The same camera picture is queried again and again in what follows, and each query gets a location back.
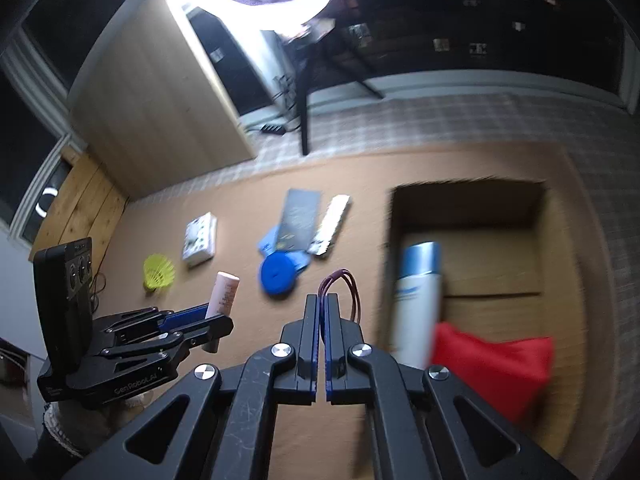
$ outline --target silver screw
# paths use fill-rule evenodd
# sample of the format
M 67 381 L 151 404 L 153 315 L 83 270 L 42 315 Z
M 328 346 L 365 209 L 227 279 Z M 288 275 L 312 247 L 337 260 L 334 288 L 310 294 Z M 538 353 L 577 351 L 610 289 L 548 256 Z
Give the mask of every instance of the silver screw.
M 366 357 L 371 354 L 371 346 L 366 343 L 358 343 L 351 348 L 351 353 L 356 357 Z
M 271 353 L 276 357 L 286 357 L 291 353 L 291 347 L 286 343 L 276 343 L 271 347 Z
M 429 377 L 434 381 L 444 381 L 444 379 L 449 377 L 449 369 L 442 365 L 430 366 Z
M 216 374 L 216 368 L 213 365 L 198 365 L 193 373 L 197 378 L 206 380 Z

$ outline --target checkered cloth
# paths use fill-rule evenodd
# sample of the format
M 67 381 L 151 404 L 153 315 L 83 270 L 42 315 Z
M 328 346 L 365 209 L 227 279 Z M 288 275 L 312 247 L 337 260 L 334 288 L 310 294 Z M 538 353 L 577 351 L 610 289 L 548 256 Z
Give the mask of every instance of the checkered cloth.
M 640 425 L 640 132 L 625 112 L 585 102 L 513 94 L 389 100 L 311 117 L 312 152 L 300 134 L 252 136 L 254 160 L 213 171 L 133 206 L 334 155 L 443 141 L 538 140 L 564 144 L 604 229 L 617 289 L 618 384 L 609 442 L 597 478 L 606 478 Z

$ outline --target wooden plank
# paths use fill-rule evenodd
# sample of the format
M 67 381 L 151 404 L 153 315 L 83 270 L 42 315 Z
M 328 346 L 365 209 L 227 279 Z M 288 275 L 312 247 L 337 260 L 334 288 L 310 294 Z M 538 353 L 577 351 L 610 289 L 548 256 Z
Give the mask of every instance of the wooden plank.
M 112 187 L 95 218 L 94 224 L 89 229 L 88 236 L 92 239 L 91 264 L 94 268 L 94 274 L 100 268 L 113 230 L 124 211 L 125 202 L 126 199 L 122 193 L 115 186 Z
M 76 150 L 74 150 L 71 146 L 67 144 L 66 146 L 63 146 L 63 148 L 60 150 L 60 156 L 62 157 L 63 160 L 66 160 L 69 164 L 71 164 L 72 166 L 75 166 L 76 162 L 80 159 L 82 155 L 76 152 Z
M 254 156 L 226 89 L 173 5 L 140 5 L 70 110 L 76 130 L 132 198 Z
M 30 261 L 33 261 L 33 255 L 37 251 L 60 243 L 60 237 L 69 222 L 69 218 L 71 218 L 71 214 L 97 170 L 98 165 L 86 153 L 78 159 L 71 172 L 66 176 L 62 186 L 60 186 L 58 195 L 53 199 L 47 216 L 42 221 L 31 247 Z
M 103 170 L 98 168 L 71 213 L 71 218 L 60 238 L 61 244 L 84 238 L 89 234 L 89 230 L 98 216 L 98 211 L 100 211 L 112 187 L 113 182 L 109 180 Z

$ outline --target red fabric bag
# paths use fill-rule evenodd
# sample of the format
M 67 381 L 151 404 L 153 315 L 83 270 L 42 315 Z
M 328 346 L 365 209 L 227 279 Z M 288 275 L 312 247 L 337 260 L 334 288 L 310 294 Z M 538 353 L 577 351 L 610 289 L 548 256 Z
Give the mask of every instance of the red fabric bag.
M 489 343 L 438 323 L 433 364 L 446 366 L 511 422 L 517 422 L 551 377 L 550 337 Z

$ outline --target blue cap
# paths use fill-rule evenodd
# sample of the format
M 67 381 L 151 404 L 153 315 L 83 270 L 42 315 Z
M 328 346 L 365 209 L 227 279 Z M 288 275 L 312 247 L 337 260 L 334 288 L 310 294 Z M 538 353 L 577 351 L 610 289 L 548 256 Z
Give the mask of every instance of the blue cap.
M 298 272 L 286 253 L 269 254 L 260 266 L 260 282 L 267 294 L 276 296 L 289 292 L 296 283 Z
M 431 273 L 440 273 L 440 245 L 437 242 L 415 244 L 404 250 L 400 278 Z

